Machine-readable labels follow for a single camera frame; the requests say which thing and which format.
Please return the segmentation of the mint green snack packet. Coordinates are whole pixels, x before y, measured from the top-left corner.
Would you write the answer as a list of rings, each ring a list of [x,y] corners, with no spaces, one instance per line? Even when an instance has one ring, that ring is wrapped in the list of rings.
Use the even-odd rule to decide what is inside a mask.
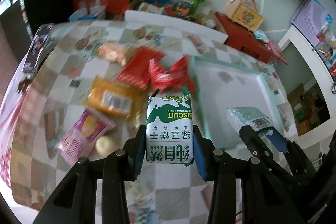
[[[272,120],[256,107],[228,108],[227,120],[237,133],[243,126],[250,126],[255,132],[273,126]]]

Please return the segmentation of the pink swiss roll packet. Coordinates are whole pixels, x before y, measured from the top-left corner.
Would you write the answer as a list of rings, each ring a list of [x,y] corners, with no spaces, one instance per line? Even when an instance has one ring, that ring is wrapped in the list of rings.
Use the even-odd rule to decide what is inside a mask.
[[[88,157],[98,138],[115,127],[114,121],[107,116],[86,108],[55,147],[65,162],[73,166],[80,157]]]

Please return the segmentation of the small round white mochi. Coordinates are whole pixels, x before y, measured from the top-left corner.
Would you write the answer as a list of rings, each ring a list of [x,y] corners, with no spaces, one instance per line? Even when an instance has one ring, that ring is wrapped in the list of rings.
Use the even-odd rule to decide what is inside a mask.
[[[112,152],[116,151],[117,144],[112,138],[104,135],[97,139],[95,149],[100,156],[107,157]]]

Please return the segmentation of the green white biscuit packet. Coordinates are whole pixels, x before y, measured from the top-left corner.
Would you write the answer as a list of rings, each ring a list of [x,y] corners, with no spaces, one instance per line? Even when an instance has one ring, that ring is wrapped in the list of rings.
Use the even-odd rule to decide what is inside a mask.
[[[151,96],[147,104],[146,159],[188,166],[194,160],[193,114],[186,86],[178,96]]]

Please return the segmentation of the red candy-wrap snack bag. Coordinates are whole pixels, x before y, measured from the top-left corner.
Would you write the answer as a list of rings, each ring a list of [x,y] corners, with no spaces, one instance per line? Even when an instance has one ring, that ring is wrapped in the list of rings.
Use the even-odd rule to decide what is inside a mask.
[[[189,57],[183,56],[168,71],[156,59],[149,60],[149,77],[152,90],[159,89],[180,91],[187,87],[189,92],[196,88],[189,76]]]

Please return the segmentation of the yellow cake packet with barcode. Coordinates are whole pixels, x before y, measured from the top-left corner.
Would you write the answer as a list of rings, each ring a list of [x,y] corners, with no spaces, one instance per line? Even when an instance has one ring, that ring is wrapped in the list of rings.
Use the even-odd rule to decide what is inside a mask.
[[[144,96],[144,91],[135,86],[96,76],[83,105],[139,123]]]

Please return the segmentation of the red patterned packet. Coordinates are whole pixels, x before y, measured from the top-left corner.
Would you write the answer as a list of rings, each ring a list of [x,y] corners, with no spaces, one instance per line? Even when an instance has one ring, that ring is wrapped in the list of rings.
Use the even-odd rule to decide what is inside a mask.
[[[146,46],[140,46],[133,58],[122,69],[117,80],[145,90],[150,84],[149,61],[159,61],[164,53]]]

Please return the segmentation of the beige orange bread packet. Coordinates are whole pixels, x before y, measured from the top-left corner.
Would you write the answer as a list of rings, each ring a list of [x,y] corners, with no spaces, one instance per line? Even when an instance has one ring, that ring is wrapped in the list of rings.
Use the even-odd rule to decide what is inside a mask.
[[[96,51],[96,56],[111,63],[119,63],[122,67],[127,65],[138,48],[107,40]]]

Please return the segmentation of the white teal-rimmed tray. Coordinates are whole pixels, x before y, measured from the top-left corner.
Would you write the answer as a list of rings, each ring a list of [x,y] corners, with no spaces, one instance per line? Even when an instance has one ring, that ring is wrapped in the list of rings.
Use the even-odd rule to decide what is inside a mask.
[[[194,122],[215,147],[231,149],[242,143],[227,120],[227,109],[232,107],[256,107],[271,119],[280,133],[284,133],[273,93],[261,72],[217,59],[192,56],[189,74],[196,88],[192,94]]]

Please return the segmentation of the large red gift box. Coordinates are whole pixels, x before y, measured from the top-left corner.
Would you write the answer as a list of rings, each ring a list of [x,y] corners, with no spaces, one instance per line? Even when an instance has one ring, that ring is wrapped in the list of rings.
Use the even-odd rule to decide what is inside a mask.
[[[277,64],[278,62],[288,64],[276,43],[264,43],[256,39],[252,32],[220,12],[215,12],[215,16],[228,35],[226,40],[228,46],[266,64]]]

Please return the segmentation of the blue tissue pack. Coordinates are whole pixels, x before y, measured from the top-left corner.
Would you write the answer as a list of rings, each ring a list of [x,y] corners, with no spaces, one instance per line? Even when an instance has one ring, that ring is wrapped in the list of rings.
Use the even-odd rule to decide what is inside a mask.
[[[268,43],[269,39],[268,36],[262,31],[262,30],[257,30],[253,33],[254,37],[258,40],[263,41],[264,43]]]

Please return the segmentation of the white shelf desk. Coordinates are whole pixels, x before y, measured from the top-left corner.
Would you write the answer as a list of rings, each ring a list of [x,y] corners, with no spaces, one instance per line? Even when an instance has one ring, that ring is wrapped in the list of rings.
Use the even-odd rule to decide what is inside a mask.
[[[306,134],[299,136],[297,142],[302,149],[311,148],[317,144],[324,154],[329,151],[329,144],[335,132],[335,94],[331,92],[334,81],[318,53],[295,26],[290,26],[279,41],[278,46],[284,50],[289,44],[295,46],[313,73],[330,114],[330,119]]]

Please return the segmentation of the purple perforated organizer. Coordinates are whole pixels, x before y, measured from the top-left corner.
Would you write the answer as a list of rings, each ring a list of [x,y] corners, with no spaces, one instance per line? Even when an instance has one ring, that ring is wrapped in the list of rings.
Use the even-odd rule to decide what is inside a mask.
[[[319,43],[318,34],[333,22],[333,18],[317,0],[302,0],[290,22],[315,47]]]

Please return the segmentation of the wooden handbag gift box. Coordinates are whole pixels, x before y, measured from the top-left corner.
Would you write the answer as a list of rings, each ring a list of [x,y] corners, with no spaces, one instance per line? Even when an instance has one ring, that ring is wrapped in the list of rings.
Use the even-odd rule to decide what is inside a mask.
[[[257,31],[264,20],[257,10],[255,0],[229,0],[224,14],[251,32]]]

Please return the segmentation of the toy clutter pile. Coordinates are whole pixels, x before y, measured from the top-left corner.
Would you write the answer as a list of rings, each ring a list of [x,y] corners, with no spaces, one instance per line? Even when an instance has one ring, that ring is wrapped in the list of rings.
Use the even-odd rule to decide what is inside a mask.
[[[192,11],[193,5],[185,1],[176,1],[164,8],[164,12],[168,16],[194,22],[195,18],[191,13]]]

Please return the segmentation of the green dumbbell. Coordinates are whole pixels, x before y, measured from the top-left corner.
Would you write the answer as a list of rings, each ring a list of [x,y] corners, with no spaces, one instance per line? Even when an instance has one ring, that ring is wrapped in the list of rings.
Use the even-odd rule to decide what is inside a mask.
[[[191,4],[190,14],[194,15],[199,4],[202,2],[205,2],[206,0],[193,0],[193,3]]]

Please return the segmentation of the smartphone on stand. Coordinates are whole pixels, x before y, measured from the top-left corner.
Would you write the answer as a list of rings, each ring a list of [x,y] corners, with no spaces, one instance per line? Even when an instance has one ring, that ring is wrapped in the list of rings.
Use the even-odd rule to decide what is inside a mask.
[[[54,26],[55,25],[53,23],[41,25],[33,37],[33,41],[30,45],[22,70],[22,73],[29,79],[32,79],[38,71],[38,67],[42,62],[43,52],[49,44]]]

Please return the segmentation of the clear acrylic box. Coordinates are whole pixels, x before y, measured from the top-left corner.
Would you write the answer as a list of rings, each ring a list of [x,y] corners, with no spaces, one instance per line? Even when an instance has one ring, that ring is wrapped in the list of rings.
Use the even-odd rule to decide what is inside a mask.
[[[70,22],[77,20],[105,19],[108,0],[82,0],[78,9],[68,18]]]

